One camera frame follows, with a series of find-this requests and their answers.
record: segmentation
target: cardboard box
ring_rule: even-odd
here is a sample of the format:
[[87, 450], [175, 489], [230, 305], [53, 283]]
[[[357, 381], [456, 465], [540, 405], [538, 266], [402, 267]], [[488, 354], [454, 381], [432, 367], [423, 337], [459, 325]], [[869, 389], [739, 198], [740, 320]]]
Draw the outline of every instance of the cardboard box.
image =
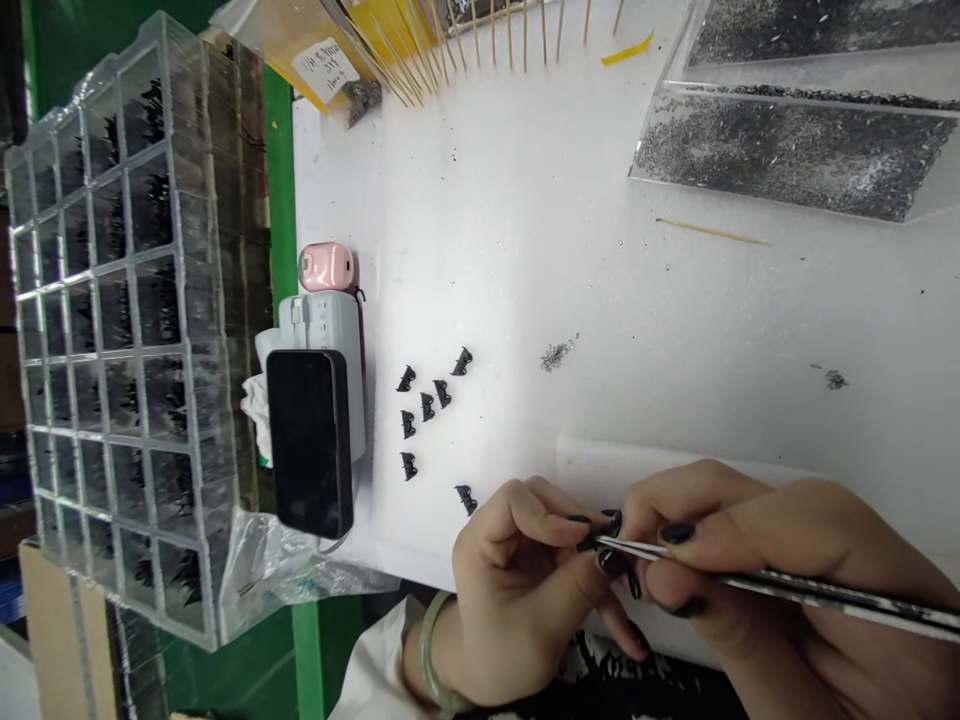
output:
[[103, 595], [44, 559], [30, 542], [20, 545], [20, 572], [44, 720], [117, 720]]

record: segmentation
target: plastic storage box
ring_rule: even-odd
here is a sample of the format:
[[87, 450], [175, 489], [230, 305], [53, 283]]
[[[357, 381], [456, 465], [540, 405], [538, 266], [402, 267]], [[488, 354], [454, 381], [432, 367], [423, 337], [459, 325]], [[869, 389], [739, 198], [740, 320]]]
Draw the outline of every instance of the plastic storage box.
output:
[[692, 3], [631, 177], [892, 222], [954, 205], [960, 6], [808, 5]]
[[258, 72], [158, 13], [6, 156], [42, 550], [210, 650], [231, 512], [257, 506]]

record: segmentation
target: wooden stick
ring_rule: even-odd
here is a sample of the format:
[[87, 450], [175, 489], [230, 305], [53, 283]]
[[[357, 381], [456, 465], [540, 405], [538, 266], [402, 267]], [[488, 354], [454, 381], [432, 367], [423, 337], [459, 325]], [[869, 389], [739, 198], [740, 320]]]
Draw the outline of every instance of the wooden stick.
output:
[[587, 44], [587, 32], [590, 30], [590, 3], [592, 0], [587, 0], [587, 16], [583, 21], [583, 44], [586, 47]]
[[470, 0], [470, 13], [473, 15], [473, 44], [477, 48], [477, 67], [480, 67], [480, 32], [477, 30], [477, 0]]
[[523, 71], [527, 71], [527, 0], [523, 0]]
[[453, 25], [453, 33], [457, 36], [457, 47], [460, 48], [460, 62], [463, 63], [463, 72], [467, 72], [467, 56], [463, 54], [463, 43], [460, 42], [460, 23], [457, 22], [457, 16], [453, 12], [453, 0], [447, 0], [447, 12], [450, 13], [450, 24]]
[[543, 35], [543, 66], [547, 66], [547, 6], [540, 0], [540, 34]]
[[613, 21], [613, 36], [617, 36], [617, 28], [620, 27], [620, 16], [623, 14], [623, 3], [625, 0], [620, 0], [620, 7], [617, 8], [617, 19]]
[[693, 230], [695, 232], [706, 233], [707, 235], [716, 235], [717, 237], [725, 237], [728, 240], [736, 240], [737, 242], [745, 242], [750, 245], [764, 245], [770, 247], [770, 243], [764, 242], [763, 240], [754, 240], [753, 238], [748, 238], [743, 235], [734, 235], [733, 233], [723, 232], [722, 230], [711, 230], [710, 228], [700, 227], [699, 225], [691, 225], [690, 223], [680, 222], [679, 220], [667, 220], [666, 218], [657, 218], [657, 222], [666, 223], [667, 225], [673, 225], [675, 227], [682, 227], [686, 230]]
[[[380, 51], [377, 50], [377, 46], [374, 45], [374, 44], [370, 41], [370, 38], [367, 37], [366, 33], [364, 33], [364, 32], [360, 29], [360, 27], [353, 21], [353, 18], [349, 18], [349, 20], [350, 20], [350, 25], [353, 26], [353, 29], [357, 32], [357, 34], [360, 36], [360, 38], [370, 47], [370, 52], [372, 52], [372, 53], [374, 54], [374, 57], [376, 57], [376, 58], [380, 61], [380, 64], [383, 65], [383, 67], [384, 67], [388, 72], [391, 73], [391, 75], [393, 76], [394, 82], [395, 82], [398, 86], [403, 87], [404, 90], [406, 90], [408, 98], [410, 97], [410, 95], [412, 95], [413, 97], [417, 98], [418, 102], [419, 102], [420, 105], [422, 106], [422, 105], [423, 105], [423, 98], [420, 96], [420, 93], [417, 92], [416, 87], [413, 86], [413, 85], [408, 86], [408, 85], [406, 84], [406, 82], [401, 82], [401, 81], [400, 81], [400, 76], [397, 75], [397, 73], [395, 73], [395, 72], [393, 71], [393, 69], [390, 67], [390, 63], [388, 63], [388, 62], [386, 61], [386, 59], [383, 57], [383, 55], [380, 54]], [[382, 35], [382, 32], [383, 32], [383, 31], [382, 31], [382, 29], [380, 29], [380, 32], [381, 32], [381, 38], [383, 39], [383, 42], [384, 42], [384, 46], [387, 47], [387, 49], [389, 50], [389, 47], [390, 47], [390, 46], [389, 46], [389, 43], [387, 43], [386, 38], [383, 38], [383, 35]]]
[[507, 0], [507, 45], [510, 51], [510, 70], [513, 71], [513, 10], [510, 6], [511, 0]]
[[[437, 44], [440, 43], [440, 33], [443, 30], [440, 29], [440, 13], [437, 11], [437, 3], [435, 0], [430, 0], [430, 9], [433, 10], [433, 24], [437, 29]], [[445, 32], [443, 33], [443, 44], [447, 49], [447, 55], [450, 56], [450, 64], [453, 65], [453, 71], [457, 71], [457, 61], [453, 59], [453, 50], [450, 49], [450, 36]], [[440, 51], [440, 59], [443, 60], [443, 77], [447, 81], [447, 85], [450, 84], [450, 78], [447, 77], [447, 59], [443, 56], [443, 50]]]
[[493, 66], [497, 66], [497, 0], [490, 0], [490, 54]]
[[407, 67], [407, 64], [403, 61], [403, 58], [397, 52], [396, 48], [393, 47], [393, 44], [387, 40], [387, 34], [383, 31], [383, 28], [380, 26], [376, 16], [371, 14], [370, 19], [373, 21], [374, 29], [380, 36], [380, 40], [383, 41], [384, 47], [386, 47], [389, 53], [393, 56], [394, 61], [397, 63], [397, 67], [400, 68], [400, 72], [403, 73], [403, 76], [407, 79], [410, 87], [413, 88], [414, 93], [416, 93], [417, 97], [420, 99], [420, 104], [423, 105], [424, 88], [419, 82], [417, 82], [417, 79], [413, 76], [413, 73], [410, 72], [410, 68]]
[[560, 62], [560, 39], [563, 37], [563, 6], [566, 5], [566, 0], [560, 0], [560, 22], [557, 24], [557, 59], [556, 62]]

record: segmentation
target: yellow tape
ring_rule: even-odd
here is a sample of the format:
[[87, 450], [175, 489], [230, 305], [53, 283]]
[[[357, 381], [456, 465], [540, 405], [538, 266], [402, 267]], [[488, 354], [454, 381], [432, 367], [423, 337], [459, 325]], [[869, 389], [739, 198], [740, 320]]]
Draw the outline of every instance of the yellow tape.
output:
[[602, 62], [604, 65], [616, 65], [618, 62], [626, 60], [627, 58], [635, 57], [650, 47], [650, 42], [652, 40], [653, 31], [651, 30], [650, 34], [647, 36], [647, 39], [639, 45], [634, 45], [632, 48], [627, 48], [626, 50], [622, 50], [621, 52], [609, 55], [605, 58], [600, 58], [600, 62]]

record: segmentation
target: smartphone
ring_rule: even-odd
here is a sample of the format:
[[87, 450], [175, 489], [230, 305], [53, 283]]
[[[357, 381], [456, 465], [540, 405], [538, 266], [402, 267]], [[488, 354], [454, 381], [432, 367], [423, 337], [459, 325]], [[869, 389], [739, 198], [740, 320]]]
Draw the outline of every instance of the smartphone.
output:
[[267, 397], [277, 517], [337, 540], [353, 526], [347, 363], [336, 350], [274, 350]]

